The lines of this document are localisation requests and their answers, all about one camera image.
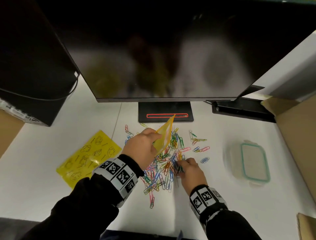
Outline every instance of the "person's left arm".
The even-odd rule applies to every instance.
[[[147,128],[131,138],[118,158],[105,161],[91,179],[81,179],[22,239],[99,239],[154,159],[152,143],[161,137],[154,132]]]

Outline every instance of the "black monitor stand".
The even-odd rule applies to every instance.
[[[140,102],[138,121],[140,123],[164,123],[175,115],[174,122],[193,122],[190,102]]]

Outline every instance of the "person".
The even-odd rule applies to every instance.
[[[152,143],[159,138],[161,135],[151,128],[132,137],[119,157],[105,161],[90,179],[78,181],[70,195],[56,203],[51,215],[22,239],[100,239],[117,217],[118,207],[126,201],[138,178],[144,175],[143,170],[157,155]],[[208,239],[260,239],[246,219],[229,210],[222,196],[208,186],[193,158],[177,164],[183,168],[179,173],[182,186]],[[94,203],[99,205],[91,210]]]

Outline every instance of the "black cable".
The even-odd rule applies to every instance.
[[[11,93],[11,94],[14,94],[14,95],[18,95],[18,96],[21,96],[21,97],[24,97],[24,98],[30,98],[30,99],[40,100],[40,101],[57,101],[57,100],[64,99],[64,98],[68,97],[70,94],[72,94],[74,92],[74,90],[76,89],[77,85],[78,85],[78,78],[76,80],[76,85],[75,85],[74,89],[70,93],[68,93],[66,96],[63,96],[61,98],[56,98],[56,99],[34,98],[34,97],[30,97],[30,96],[19,94],[19,93],[16,93],[16,92],[12,92],[12,91],[9,91],[9,90],[5,90],[3,88],[0,88],[0,90],[4,91],[4,92]]]

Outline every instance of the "container lid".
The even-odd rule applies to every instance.
[[[250,181],[266,183],[270,181],[270,171],[264,149],[254,143],[241,144],[242,168]]]

